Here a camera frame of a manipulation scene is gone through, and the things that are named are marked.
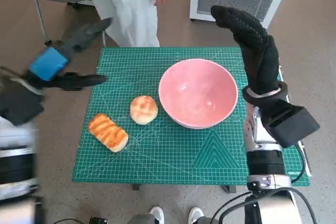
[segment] white pants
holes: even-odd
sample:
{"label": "white pants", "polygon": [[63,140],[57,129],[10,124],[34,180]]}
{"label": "white pants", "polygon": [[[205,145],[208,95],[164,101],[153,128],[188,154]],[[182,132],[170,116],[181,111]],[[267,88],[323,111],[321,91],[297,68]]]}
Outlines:
{"label": "white pants", "polygon": [[101,19],[113,18],[106,33],[120,47],[159,47],[155,0],[92,0]]}

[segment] chair leg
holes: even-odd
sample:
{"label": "chair leg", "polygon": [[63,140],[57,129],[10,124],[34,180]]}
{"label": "chair leg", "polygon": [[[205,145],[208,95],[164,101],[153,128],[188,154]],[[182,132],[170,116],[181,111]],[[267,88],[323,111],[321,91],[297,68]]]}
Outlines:
{"label": "chair leg", "polygon": [[106,47],[106,37],[105,37],[105,31],[102,32],[102,40],[103,40],[103,46]]}
{"label": "chair leg", "polygon": [[46,38],[45,45],[50,46],[52,41],[48,38],[48,36],[46,34],[46,30],[44,28],[44,23],[43,23],[43,19],[42,19],[42,15],[41,15],[41,10],[40,10],[40,4],[39,4],[38,0],[34,0],[34,1],[35,1],[35,5],[36,5],[37,14],[38,14],[38,19],[40,20],[42,33],[43,33],[44,37]]}

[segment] bread loaf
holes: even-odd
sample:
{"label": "bread loaf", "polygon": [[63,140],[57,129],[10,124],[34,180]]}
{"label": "bread loaf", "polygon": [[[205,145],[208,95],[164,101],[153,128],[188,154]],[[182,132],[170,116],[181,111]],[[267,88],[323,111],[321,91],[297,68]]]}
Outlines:
{"label": "bread loaf", "polygon": [[121,151],[128,142],[128,134],[106,115],[98,114],[89,123],[89,132],[113,152]]}
{"label": "bread loaf", "polygon": [[157,107],[153,98],[147,95],[137,97],[131,103],[131,118],[137,124],[148,124],[156,118]]}

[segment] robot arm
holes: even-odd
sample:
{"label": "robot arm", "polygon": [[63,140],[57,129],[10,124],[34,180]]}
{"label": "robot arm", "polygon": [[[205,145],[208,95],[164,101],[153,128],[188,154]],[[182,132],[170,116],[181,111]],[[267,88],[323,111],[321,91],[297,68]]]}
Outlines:
{"label": "robot arm", "polygon": [[[219,27],[232,31],[240,45],[248,81],[243,89],[247,101],[244,140],[247,187],[253,195],[245,202],[255,202],[244,206],[245,223],[301,224],[292,192],[282,190],[292,184],[282,148],[298,144],[319,124],[304,107],[286,101],[287,85],[278,81],[278,50],[260,22],[246,12],[222,6],[213,6],[211,14]],[[221,215],[220,224],[228,212]]]}
{"label": "robot arm", "polygon": [[43,88],[80,90],[106,81],[105,76],[59,73],[111,24],[105,19],[76,30],[64,42],[44,50],[22,76],[0,71],[0,224],[44,223],[35,175],[36,133],[30,122],[43,111]]}

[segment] green cutting mat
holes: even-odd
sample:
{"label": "green cutting mat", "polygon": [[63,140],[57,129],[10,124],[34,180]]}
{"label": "green cutting mat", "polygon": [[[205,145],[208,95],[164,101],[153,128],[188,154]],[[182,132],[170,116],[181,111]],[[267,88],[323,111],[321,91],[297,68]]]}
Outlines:
{"label": "green cutting mat", "polygon": [[[174,63],[189,59],[212,60],[235,78],[238,89],[247,84],[239,48],[106,48],[98,73],[108,81],[93,88],[73,174],[76,182],[135,184],[245,185],[247,177],[243,141],[245,101],[239,92],[237,107],[224,122],[205,130],[190,130],[174,123],[160,105],[161,75]],[[159,106],[157,118],[146,126],[129,117],[131,101],[152,96]],[[105,113],[129,134],[129,142],[112,153],[88,132],[88,123]],[[285,151],[291,177],[301,170],[295,148]],[[309,185],[305,175],[296,185]]]}

